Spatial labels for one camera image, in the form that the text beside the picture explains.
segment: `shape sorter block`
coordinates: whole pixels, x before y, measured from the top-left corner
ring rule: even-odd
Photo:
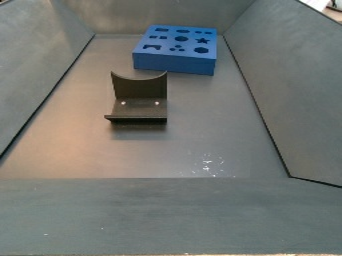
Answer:
[[[132,56],[135,69],[212,76],[216,29],[151,25]]]

